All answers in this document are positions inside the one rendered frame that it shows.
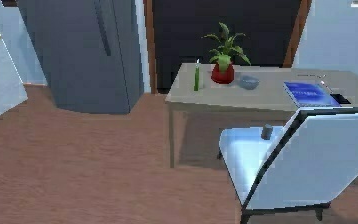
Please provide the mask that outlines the green bottle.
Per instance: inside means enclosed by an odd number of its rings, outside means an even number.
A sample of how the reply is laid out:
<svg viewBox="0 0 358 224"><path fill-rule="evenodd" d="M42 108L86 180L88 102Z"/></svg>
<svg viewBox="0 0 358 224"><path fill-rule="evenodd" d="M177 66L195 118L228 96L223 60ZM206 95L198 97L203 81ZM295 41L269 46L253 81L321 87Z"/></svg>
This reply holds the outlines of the green bottle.
<svg viewBox="0 0 358 224"><path fill-rule="evenodd" d="M198 91L199 90L199 74L200 74L200 59L198 58L196 60L196 64L195 64L195 74L194 74L194 91Z"/></svg>

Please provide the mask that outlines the green plant in red pot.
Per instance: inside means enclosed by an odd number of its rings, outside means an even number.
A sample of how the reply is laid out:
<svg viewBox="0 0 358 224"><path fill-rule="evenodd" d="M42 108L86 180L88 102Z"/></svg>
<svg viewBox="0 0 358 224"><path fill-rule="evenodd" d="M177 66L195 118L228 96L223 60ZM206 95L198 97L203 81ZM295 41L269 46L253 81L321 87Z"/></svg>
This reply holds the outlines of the green plant in red pot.
<svg viewBox="0 0 358 224"><path fill-rule="evenodd" d="M219 22L219 26L221 28L220 36L214 33L205 35L205 38L213 39L219 43L217 48L210 50L213 56L209 62L215 64L211 71L211 79L217 84L230 84L234 80L235 74L233 57L240 57L248 65L251 64L251 61L244 53L243 48L234 44L235 39L244 36L244 33L235 33L231 36L225 23Z"/></svg>

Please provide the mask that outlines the grey bowl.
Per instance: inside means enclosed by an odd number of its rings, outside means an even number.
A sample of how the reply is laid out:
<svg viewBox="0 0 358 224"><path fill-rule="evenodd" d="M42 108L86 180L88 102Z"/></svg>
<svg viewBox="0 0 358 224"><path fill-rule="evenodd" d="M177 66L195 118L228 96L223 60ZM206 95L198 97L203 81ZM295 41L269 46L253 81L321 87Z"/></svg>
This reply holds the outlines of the grey bowl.
<svg viewBox="0 0 358 224"><path fill-rule="evenodd" d="M252 76L242 76L238 84L243 89L254 90L259 85L259 80Z"/></svg>

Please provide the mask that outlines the beige table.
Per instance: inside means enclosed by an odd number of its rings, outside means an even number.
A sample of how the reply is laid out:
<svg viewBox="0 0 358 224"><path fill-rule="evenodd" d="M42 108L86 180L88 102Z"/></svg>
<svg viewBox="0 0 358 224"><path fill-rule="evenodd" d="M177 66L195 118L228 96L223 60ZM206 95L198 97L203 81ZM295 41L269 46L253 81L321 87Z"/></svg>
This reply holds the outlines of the beige table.
<svg viewBox="0 0 358 224"><path fill-rule="evenodd" d="M286 81L319 84L358 106L358 75L348 71L237 66L235 80L225 85L213 82L211 66L203 64L198 91L193 89L194 73L193 63L182 64L165 99L171 167L217 169L214 159L223 129L286 123L296 111L284 90ZM259 85L254 90L241 88L242 76L257 78Z"/></svg>

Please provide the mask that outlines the small grey cup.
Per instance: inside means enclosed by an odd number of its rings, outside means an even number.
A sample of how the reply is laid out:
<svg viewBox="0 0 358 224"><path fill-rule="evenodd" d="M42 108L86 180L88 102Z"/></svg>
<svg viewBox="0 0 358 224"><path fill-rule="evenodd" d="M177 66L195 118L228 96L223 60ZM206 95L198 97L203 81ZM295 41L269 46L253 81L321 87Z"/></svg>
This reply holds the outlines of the small grey cup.
<svg viewBox="0 0 358 224"><path fill-rule="evenodd" d="M264 140L269 140L273 132L273 126L270 124L265 124L262 128L261 138Z"/></svg>

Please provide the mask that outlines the grey fridge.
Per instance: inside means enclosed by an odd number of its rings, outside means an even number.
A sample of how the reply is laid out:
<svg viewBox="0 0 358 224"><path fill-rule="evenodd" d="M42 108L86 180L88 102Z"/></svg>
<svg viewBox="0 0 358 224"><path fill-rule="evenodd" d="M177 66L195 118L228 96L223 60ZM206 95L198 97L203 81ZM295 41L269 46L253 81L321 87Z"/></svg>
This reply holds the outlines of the grey fridge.
<svg viewBox="0 0 358 224"><path fill-rule="evenodd" d="M135 0L101 0L107 56L93 0L17 0L56 106L128 114L144 93Z"/></svg>

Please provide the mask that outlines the blue book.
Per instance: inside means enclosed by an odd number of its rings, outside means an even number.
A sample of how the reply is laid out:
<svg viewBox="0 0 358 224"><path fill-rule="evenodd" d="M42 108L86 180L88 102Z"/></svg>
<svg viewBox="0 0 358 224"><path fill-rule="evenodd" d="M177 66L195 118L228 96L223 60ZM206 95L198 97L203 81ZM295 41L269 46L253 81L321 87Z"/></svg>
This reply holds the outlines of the blue book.
<svg viewBox="0 0 358 224"><path fill-rule="evenodd" d="M297 107L340 107L319 84L285 82L283 86Z"/></svg>

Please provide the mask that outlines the black flat device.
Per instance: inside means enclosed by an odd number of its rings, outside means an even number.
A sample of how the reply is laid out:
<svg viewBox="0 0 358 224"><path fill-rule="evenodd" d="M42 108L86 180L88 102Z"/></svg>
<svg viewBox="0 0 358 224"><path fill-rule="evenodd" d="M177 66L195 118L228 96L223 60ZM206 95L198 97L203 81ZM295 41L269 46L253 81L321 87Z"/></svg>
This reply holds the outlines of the black flat device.
<svg viewBox="0 0 358 224"><path fill-rule="evenodd" d="M347 98L345 98L342 94L333 93L331 97L334 98L335 101L339 104L350 104L350 101Z"/></svg>

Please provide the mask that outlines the white chair with black frame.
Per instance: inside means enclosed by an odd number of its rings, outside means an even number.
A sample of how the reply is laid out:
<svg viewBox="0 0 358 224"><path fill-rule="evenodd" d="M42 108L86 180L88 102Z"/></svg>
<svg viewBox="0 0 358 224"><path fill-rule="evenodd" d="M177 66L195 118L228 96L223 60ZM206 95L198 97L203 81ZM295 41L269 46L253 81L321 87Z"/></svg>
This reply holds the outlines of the white chair with black frame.
<svg viewBox="0 0 358 224"><path fill-rule="evenodd" d="M300 108L284 126L221 132L218 157L240 202L255 215L313 210L318 220L358 177L358 107Z"/></svg>

